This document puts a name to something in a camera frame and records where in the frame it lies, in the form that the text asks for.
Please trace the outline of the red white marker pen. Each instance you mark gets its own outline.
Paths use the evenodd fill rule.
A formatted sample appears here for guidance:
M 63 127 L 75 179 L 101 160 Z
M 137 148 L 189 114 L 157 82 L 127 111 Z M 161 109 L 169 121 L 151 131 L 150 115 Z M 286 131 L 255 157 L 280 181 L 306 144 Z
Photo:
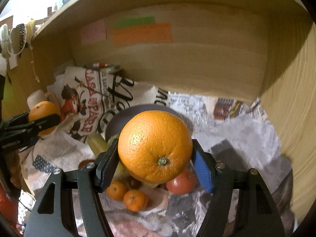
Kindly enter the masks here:
M 102 69 L 102 68 L 107 68 L 107 67 L 113 67 L 114 64 L 106 64 L 106 63 L 93 63 L 93 67 L 95 68 L 99 68 L 99 69 Z

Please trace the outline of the green sticky note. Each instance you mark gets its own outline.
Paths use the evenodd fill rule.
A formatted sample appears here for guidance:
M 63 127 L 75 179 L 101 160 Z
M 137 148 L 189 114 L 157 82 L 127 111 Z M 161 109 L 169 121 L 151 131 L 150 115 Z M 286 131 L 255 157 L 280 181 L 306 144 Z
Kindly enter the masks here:
M 138 17 L 138 18 L 128 18 L 122 19 L 114 23 L 114 29 L 124 29 L 139 25 L 150 25 L 155 23 L 154 16 L 148 17 Z

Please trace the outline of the black patterned headband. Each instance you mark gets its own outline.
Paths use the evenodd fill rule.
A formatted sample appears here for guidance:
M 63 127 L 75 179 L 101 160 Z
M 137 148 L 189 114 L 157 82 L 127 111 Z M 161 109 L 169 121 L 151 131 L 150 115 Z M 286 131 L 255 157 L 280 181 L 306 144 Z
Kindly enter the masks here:
M 25 24 L 19 24 L 17 29 L 19 31 L 19 52 L 21 53 L 26 44 L 27 27 Z

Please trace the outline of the dark round plate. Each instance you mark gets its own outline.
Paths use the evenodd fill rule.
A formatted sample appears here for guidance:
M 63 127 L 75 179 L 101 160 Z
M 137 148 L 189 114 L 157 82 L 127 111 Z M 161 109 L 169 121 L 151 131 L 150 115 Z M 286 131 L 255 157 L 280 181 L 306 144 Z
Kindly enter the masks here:
M 156 104 L 136 105 L 120 111 L 109 121 L 105 129 L 105 140 L 109 141 L 112 136 L 119 134 L 122 131 L 123 127 L 127 124 L 127 122 L 130 121 L 137 114 L 151 110 L 166 111 L 181 118 L 182 121 L 185 120 L 185 117 L 182 114 L 166 106 Z

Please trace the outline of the newspaper print cloth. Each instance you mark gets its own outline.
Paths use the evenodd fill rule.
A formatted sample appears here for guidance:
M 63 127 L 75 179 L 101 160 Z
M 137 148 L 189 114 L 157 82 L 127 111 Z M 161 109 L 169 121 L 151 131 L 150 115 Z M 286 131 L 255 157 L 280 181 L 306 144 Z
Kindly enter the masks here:
M 89 135 L 110 131 L 116 135 L 114 116 L 137 105 L 156 104 L 176 111 L 204 151 L 233 170 L 258 169 L 272 192 L 286 236 L 293 233 L 295 216 L 290 208 L 293 177 L 289 160 L 280 153 L 280 140 L 258 105 L 251 112 L 247 105 L 232 119 L 216 119 L 212 109 L 217 98 L 172 93 L 144 82 L 81 68 L 66 69 L 62 82 L 52 86 L 75 89 L 82 100 L 92 99 L 98 115 L 70 115 L 52 134 L 40 139 L 22 154 L 23 175 L 38 194 L 57 167 L 73 170 L 84 159 L 93 157 Z M 157 197 L 146 212 L 128 212 L 120 203 L 102 197 L 102 205 L 115 236 L 195 236 L 211 196 L 200 186 L 185 195 L 169 195 L 161 188 L 146 187 Z

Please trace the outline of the small mandarin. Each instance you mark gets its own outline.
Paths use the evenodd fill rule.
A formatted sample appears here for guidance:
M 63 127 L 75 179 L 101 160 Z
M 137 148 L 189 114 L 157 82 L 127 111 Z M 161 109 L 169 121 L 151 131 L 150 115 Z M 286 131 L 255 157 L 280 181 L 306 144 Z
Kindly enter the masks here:
M 148 195 L 138 189 L 129 190 L 123 197 L 125 207 L 133 212 L 144 211 L 148 201 Z
M 123 200 L 124 195 L 127 193 L 127 191 L 127 187 L 119 181 L 113 181 L 107 188 L 108 196 L 118 201 Z

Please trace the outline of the yellow corn piece front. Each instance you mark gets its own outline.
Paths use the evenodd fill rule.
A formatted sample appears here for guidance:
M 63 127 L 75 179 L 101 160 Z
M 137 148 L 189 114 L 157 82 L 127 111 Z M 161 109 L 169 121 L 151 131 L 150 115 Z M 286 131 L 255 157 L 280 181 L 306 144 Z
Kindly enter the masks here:
M 99 132 L 88 135 L 87 143 L 96 157 L 107 151 L 107 142 Z

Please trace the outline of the orange sticky note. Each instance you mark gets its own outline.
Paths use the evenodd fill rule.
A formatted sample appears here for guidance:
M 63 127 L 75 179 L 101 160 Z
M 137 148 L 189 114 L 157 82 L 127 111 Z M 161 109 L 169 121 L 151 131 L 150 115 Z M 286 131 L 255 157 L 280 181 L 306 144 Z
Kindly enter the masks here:
M 115 47 L 136 44 L 172 43 L 170 23 L 138 25 L 116 29 L 110 33 Z

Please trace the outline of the red apple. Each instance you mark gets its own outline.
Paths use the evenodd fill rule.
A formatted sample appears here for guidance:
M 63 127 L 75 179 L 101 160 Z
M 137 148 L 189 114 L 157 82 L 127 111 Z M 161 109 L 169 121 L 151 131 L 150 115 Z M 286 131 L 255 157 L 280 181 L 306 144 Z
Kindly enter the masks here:
M 172 194 L 183 195 L 191 193 L 197 184 L 194 172 L 186 168 L 176 178 L 166 183 L 166 188 Z

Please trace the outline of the pink sticky note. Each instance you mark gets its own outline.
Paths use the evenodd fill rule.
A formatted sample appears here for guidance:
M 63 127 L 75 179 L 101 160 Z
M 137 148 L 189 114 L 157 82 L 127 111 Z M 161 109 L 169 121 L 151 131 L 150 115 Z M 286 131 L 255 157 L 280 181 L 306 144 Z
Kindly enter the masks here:
M 97 20 L 80 29 L 81 45 L 94 44 L 105 40 L 107 33 L 105 29 L 104 19 Z

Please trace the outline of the large orange with sticker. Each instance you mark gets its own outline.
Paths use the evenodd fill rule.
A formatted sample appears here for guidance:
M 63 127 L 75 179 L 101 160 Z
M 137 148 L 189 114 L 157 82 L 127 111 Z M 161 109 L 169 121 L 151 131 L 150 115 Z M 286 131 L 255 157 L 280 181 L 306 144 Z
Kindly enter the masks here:
M 60 116 L 60 109 L 53 102 L 42 101 L 36 104 L 28 115 L 28 122 L 33 122 L 42 119 L 46 116 L 57 114 Z

